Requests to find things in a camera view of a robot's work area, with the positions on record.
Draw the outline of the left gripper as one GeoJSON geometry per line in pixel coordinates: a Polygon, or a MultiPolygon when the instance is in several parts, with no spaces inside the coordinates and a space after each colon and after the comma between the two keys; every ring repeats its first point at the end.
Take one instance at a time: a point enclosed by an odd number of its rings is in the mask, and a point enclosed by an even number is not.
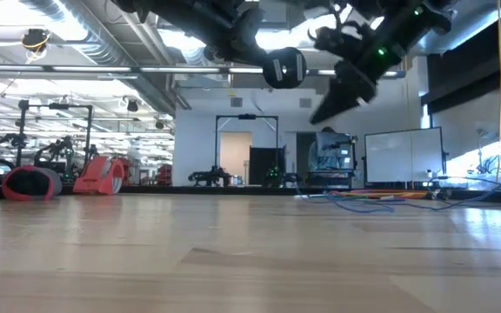
{"type": "Polygon", "coordinates": [[[263,72],[274,70],[271,51],[262,49],[256,41],[264,12],[248,9],[242,13],[217,47],[216,58],[245,64],[259,64],[263,72]]]}

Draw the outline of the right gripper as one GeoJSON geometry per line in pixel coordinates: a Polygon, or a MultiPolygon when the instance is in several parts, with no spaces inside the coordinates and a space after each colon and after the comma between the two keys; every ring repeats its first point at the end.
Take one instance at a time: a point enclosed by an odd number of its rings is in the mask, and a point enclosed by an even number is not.
{"type": "Polygon", "coordinates": [[[314,48],[330,52],[342,60],[334,65],[335,77],[328,92],[311,115],[310,123],[318,124],[359,105],[368,103],[377,93],[376,81],[359,69],[357,60],[374,31],[368,24],[343,23],[335,29],[322,26],[311,36],[314,48]]]}

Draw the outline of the black cord spool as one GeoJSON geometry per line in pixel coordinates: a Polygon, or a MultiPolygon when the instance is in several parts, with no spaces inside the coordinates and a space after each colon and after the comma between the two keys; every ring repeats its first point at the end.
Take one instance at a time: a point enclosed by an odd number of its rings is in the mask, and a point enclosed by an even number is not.
{"type": "Polygon", "coordinates": [[[264,80],[274,89],[295,89],[307,76],[302,52],[293,47],[272,50],[274,70],[263,72],[264,80]]]}

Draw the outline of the grey cabinet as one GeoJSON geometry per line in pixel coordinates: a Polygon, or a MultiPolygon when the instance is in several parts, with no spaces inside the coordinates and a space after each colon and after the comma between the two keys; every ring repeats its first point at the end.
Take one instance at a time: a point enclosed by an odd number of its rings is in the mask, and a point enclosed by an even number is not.
{"type": "Polygon", "coordinates": [[[288,132],[285,171],[307,188],[351,189],[356,177],[356,138],[337,132],[288,132]]]}

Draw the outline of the whiteboard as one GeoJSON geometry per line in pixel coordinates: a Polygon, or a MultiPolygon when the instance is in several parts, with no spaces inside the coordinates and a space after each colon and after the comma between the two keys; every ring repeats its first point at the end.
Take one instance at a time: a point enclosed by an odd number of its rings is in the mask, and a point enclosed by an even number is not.
{"type": "Polygon", "coordinates": [[[445,173],[440,127],[364,136],[365,183],[423,183],[445,173]]]}

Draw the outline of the black cabinet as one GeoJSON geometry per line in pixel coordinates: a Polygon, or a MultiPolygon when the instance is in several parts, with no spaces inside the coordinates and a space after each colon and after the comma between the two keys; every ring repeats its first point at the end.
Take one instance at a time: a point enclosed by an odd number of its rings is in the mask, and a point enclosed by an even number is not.
{"type": "Polygon", "coordinates": [[[285,173],[285,148],[250,147],[250,185],[267,186],[273,179],[271,172],[274,169],[277,169],[278,176],[285,173]]]}

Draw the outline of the red cabinet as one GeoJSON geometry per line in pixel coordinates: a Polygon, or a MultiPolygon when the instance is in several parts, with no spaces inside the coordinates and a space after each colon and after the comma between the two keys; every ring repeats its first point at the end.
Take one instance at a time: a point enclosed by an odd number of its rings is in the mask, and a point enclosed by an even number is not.
{"type": "Polygon", "coordinates": [[[160,186],[172,185],[172,166],[163,164],[157,170],[157,184],[160,186]]]}

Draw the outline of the long ceiling light bar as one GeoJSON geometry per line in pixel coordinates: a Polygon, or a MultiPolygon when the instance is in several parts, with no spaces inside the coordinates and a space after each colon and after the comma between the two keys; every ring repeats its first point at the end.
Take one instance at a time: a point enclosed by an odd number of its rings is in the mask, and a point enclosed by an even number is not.
{"type": "Polygon", "coordinates": [[[259,67],[195,67],[195,66],[75,66],[0,64],[2,72],[63,72],[63,73],[107,73],[107,74],[200,74],[200,75],[262,75],[259,67]]]}

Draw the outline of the clear plastic bin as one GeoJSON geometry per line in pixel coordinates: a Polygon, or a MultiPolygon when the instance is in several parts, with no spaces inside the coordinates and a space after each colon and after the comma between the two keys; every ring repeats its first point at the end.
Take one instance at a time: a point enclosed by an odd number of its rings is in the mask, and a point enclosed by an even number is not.
{"type": "Polygon", "coordinates": [[[494,174],[476,174],[468,176],[468,190],[491,190],[501,184],[501,175],[496,178],[494,174]]]}

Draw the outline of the red tape dispenser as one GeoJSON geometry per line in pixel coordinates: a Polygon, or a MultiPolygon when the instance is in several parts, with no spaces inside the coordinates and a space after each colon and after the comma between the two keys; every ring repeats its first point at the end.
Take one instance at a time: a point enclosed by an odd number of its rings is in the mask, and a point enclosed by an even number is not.
{"type": "Polygon", "coordinates": [[[97,193],[116,195],[124,179],[124,166],[118,159],[106,156],[94,156],[75,181],[73,191],[80,194],[97,193]]]}

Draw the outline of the black gantry frame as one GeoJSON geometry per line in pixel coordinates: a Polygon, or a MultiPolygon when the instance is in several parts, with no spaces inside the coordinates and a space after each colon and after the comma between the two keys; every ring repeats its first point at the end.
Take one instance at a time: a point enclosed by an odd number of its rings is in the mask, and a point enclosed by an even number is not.
{"type": "Polygon", "coordinates": [[[216,115],[216,122],[215,122],[215,134],[216,134],[216,140],[215,140],[215,148],[216,148],[216,153],[217,155],[215,156],[215,165],[219,165],[219,149],[218,149],[218,133],[220,130],[220,127],[218,126],[218,121],[222,118],[227,118],[227,119],[233,119],[236,118],[238,120],[256,120],[258,118],[267,120],[267,119],[273,119],[276,122],[275,126],[275,134],[276,134],[276,145],[274,148],[280,148],[279,146],[279,118],[278,116],[257,116],[255,114],[251,113],[245,113],[245,114],[239,114],[239,115],[216,115]]]}
{"type": "MultiPolygon", "coordinates": [[[[50,104],[30,104],[29,100],[20,100],[18,102],[18,108],[21,111],[21,115],[18,122],[19,127],[19,135],[22,136],[25,134],[25,122],[26,122],[26,111],[30,108],[48,108],[50,110],[68,110],[72,107],[72,104],[67,103],[50,103],[50,104]]],[[[88,111],[88,115],[86,118],[87,126],[86,126],[86,134],[85,134],[85,146],[84,146],[84,162],[87,163],[89,161],[89,152],[90,152],[90,133],[91,126],[93,122],[93,106],[92,105],[79,105],[80,109],[86,109],[88,111]]],[[[74,171],[72,169],[72,156],[69,156],[66,161],[67,167],[63,176],[65,178],[72,178],[74,171]]]]}

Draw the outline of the silver air duct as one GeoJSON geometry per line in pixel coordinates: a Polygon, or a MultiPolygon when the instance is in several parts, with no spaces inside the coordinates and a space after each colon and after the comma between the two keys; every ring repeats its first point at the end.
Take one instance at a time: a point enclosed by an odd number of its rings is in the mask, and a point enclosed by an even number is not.
{"type": "MultiPolygon", "coordinates": [[[[100,66],[134,67],[137,62],[126,49],[112,36],[104,24],[90,10],[83,0],[19,0],[30,10],[48,17],[51,22],[74,22],[86,30],[86,41],[95,41],[80,47],[80,52],[100,66]]],[[[191,110],[186,99],[173,89],[161,87],[139,74],[134,80],[126,82],[153,109],[172,115],[176,110],[191,110]]]]}

